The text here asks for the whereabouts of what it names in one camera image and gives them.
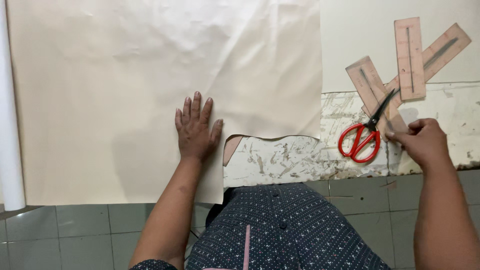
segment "pattern ruler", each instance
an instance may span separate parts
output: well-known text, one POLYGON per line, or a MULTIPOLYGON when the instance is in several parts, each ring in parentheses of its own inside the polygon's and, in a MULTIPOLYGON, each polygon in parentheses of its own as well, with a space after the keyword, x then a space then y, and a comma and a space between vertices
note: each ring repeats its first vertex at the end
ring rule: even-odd
POLYGON ((426 96, 420 18, 396 20, 396 58, 402 100, 426 96))
MULTIPOLYGON (((468 35, 455 23, 448 28, 445 33, 439 36, 422 55, 423 73, 425 82, 428 82, 437 72, 450 62, 457 54, 459 54, 472 40, 468 35)), ((387 92, 400 87, 398 75, 385 85, 387 92)), ((390 107, 398 108, 402 104, 400 95, 397 94, 390 101, 390 107)), ((367 107, 363 105, 362 110, 370 116, 367 107)))
MULTIPOLYGON (((371 115, 375 112, 383 99, 388 95, 385 86, 380 79, 377 70, 369 56, 351 64, 346 68, 353 85, 357 89, 360 98, 365 104, 367 111, 371 115)), ((407 131, 408 127, 403 121, 398 110, 393 106, 388 106, 382 114, 377 124, 380 135, 386 141, 385 132, 407 131)))

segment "gray floor tile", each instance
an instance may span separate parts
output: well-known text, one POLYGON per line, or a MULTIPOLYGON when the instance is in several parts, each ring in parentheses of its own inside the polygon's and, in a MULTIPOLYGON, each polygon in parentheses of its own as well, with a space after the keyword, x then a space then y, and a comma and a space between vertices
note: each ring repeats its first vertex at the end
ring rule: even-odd
POLYGON ((473 225, 477 229, 477 233, 480 234, 480 205, 470 205, 468 211, 472 218, 473 225))
POLYGON ((330 196, 328 181, 306 181, 303 183, 324 197, 330 196))
POLYGON ((468 204, 480 204, 480 170, 461 171, 458 177, 468 204))
POLYGON ((112 234, 113 265, 115 270, 128 269, 141 232, 112 234))
POLYGON ((0 221, 0 242, 7 241, 7 227, 5 225, 5 220, 0 221))
POLYGON ((12 270, 60 270, 58 239, 8 243, 12 270))
POLYGON ((344 215, 388 211, 388 193, 385 177, 330 180, 331 202, 344 215))
POLYGON ((396 187, 388 189, 390 211, 414 210, 419 208, 423 175, 412 174, 389 176, 387 183, 395 182, 396 187))
POLYGON ((365 243, 391 268, 395 267, 390 213, 346 216, 365 243))
POLYGON ((154 203, 109 204, 112 233, 140 232, 154 206, 154 203))
POLYGON ((211 203, 195 203, 193 206, 192 227, 205 227, 205 220, 212 208, 211 203))
POLYGON ((63 269, 113 270, 110 234, 60 238, 63 269))
POLYGON ((106 204, 57 206, 59 237, 110 233, 106 204))
POLYGON ((197 237, 200 237, 205 231, 205 227, 193 227, 192 232, 195 234, 197 237))
POLYGON ((43 206, 7 218, 8 241, 57 238, 55 206, 43 206))
POLYGON ((417 210, 391 212, 395 266, 415 267, 413 256, 413 233, 417 221, 417 210))
POLYGON ((0 243, 0 269, 10 270, 7 243, 0 243))
POLYGON ((190 252, 192 251, 193 244, 197 242, 198 238, 194 234, 190 232, 188 236, 188 243, 187 243, 187 248, 185 249, 185 258, 188 258, 190 255, 190 252))

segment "white paper roll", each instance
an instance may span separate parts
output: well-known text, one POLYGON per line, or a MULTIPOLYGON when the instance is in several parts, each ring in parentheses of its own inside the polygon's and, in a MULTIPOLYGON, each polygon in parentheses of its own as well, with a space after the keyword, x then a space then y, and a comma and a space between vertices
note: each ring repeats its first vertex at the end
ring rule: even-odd
POLYGON ((5 210, 25 207, 5 0, 0 0, 0 181, 5 210))

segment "pink trim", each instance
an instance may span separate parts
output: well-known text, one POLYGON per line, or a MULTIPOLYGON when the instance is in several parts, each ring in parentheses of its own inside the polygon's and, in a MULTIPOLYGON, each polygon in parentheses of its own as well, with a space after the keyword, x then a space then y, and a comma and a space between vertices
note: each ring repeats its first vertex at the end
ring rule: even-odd
MULTIPOLYGON (((247 225, 247 232, 245 234, 245 251, 243 254, 243 270, 248 270, 248 258, 250 254, 250 225, 247 225)), ((204 268, 202 270, 231 270, 225 268, 204 268)))
POLYGON ((250 254, 250 225, 247 225, 245 234, 245 252, 243 253, 243 270, 248 270, 248 256, 250 254))

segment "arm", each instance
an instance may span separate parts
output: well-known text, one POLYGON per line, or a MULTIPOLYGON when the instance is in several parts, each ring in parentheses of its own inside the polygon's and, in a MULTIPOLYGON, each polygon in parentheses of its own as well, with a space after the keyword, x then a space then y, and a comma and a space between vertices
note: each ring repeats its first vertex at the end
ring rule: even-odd
POLYGON ((175 126, 179 134, 180 163, 148 217, 129 268, 146 259, 161 259, 183 269, 185 248, 192 219, 193 199, 203 162, 220 142, 223 120, 208 131, 213 101, 200 112, 200 93, 193 102, 185 99, 183 113, 177 109, 175 126))
POLYGON ((414 234, 416 268, 478 269, 479 239, 448 155, 446 134, 435 119, 420 119, 408 127, 408 133, 387 136, 400 142, 423 170, 414 234))

